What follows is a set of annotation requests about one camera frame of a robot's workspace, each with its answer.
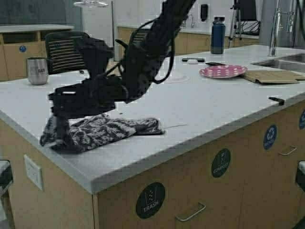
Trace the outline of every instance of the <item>monitor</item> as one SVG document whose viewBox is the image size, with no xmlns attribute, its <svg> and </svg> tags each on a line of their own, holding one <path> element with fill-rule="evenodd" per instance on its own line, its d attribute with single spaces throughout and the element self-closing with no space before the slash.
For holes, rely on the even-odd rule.
<svg viewBox="0 0 305 229">
<path fill-rule="evenodd" d="M 255 0 L 239 0 L 242 21 L 256 21 Z"/>
</svg>

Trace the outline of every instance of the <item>white countertop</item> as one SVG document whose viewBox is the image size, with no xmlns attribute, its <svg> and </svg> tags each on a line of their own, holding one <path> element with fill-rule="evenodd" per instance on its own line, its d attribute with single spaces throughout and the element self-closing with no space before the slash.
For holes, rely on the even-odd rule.
<svg viewBox="0 0 305 229">
<path fill-rule="evenodd" d="M 301 52 L 305 51 L 278 48 L 278 56 Z M 199 75 L 207 65 L 181 62 L 182 57 L 202 57 L 207 62 L 239 64 L 254 70 L 261 67 L 251 63 L 270 59 L 267 55 L 267 46 L 252 45 L 225 50 L 224 55 L 203 52 L 176 57 L 174 69 L 188 76 L 188 81 L 153 84 L 141 99 L 128 105 L 118 103 L 117 109 L 109 112 L 113 118 L 155 117 L 164 128 L 184 125 L 167 129 L 163 136 L 133 136 L 80 155 L 57 154 L 41 147 L 39 137 L 51 115 L 47 95 L 57 87 L 83 80 L 77 72 L 53 75 L 44 86 L 32 86 L 27 79 L 0 83 L 0 118 L 89 193 L 96 194 L 304 100 L 305 82 L 261 86 L 238 77 L 209 79 Z M 167 64 L 162 73 L 167 71 Z M 278 106 L 268 99 L 270 96 L 285 99 L 285 105 Z"/>
<path fill-rule="evenodd" d="M 139 28 L 141 25 L 132 25 L 132 24 L 125 24 L 125 23 L 119 23 L 118 27 L 124 27 L 124 28 L 132 28 L 132 29 L 137 29 Z M 150 25 L 147 25 L 144 27 L 145 29 L 149 29 Z M 182 28 L 180 30 L 180 32 L 184 32 L 184 33 L 194 33 L 194 34 L 205 34 L 205 35 L 211 35 L 211 31 L 203 31 L 202 29 L 198 28 L 198 27 L 194 27 L 194 28 L 190 28 L 190 27 L 185 27 Z M 230 30 L 226 30 L 226 37 L 230 36 Z M 242 38 L 248 38 L 248 39 L 259 39 L 259 36 L 249 36 L 249 35 L 242 35 Z"/>
<path fill-rule="evenodd" d="M 0 33 L 46 31 L 46 30 L 73 30 L 74 26 L 39 24 L 39 25 L 8 25 L 0 26 Z"/>
</svg>

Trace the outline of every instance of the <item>patterned towel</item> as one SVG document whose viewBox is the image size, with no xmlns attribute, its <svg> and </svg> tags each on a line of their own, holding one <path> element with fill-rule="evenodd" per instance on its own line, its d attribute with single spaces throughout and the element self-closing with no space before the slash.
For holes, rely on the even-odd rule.
<svg viewBox="0 0 305 229">
<path fill-rule="evenodd" d="M 128 138 L 132 135 L 162 135 L 160 122 L 155 118 L 136 120 L 110 119 L 106 114 L 66 121 L 66 134 L 57 139 L 57 121 L 51 116 L 40 138 L 42 146 L 55 151 L 81 153 Z"/>
</svg>

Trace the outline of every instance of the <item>small white object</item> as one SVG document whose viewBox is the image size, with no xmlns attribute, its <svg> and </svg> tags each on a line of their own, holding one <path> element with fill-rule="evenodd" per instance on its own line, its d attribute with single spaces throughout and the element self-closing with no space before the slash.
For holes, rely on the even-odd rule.
<svg viewBox="0 0 305 229">
<path fill-rule="evenodd" d="M 299 162 L 299 169 L 305 174 L 305 161 Z"/>
<path fill-rule="evenodd" d="M 27 155 L 24 155 L 24 164 L 27 177 L 41 190 L 43 191 L 42 185 L 42 172 L 41 168 L 35 164 Z"/>
<path fill-rule="evenodd" d="M 192 60 L 192 59 L 191 59 L 191 60 L 188 60 L 187 63 L 188 63 L 188 64 L 198 64 L 198 61 L 197 61 L 197 60 Z"/>
</svg>

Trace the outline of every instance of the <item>polka dot plate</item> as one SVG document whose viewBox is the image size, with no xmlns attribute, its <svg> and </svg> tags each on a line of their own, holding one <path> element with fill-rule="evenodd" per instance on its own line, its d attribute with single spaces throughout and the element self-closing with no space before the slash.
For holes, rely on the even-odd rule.
<svg viewBox="0 0 305 229">
<path fill-rule="evenodd" d="M 226 79 L 239 76 L 248 71 L 246 67 L 239 65 L 220 65 L 212 66 L 199 71 L 201 76 L 215 78 L 215 79 Z"/>
</svg>

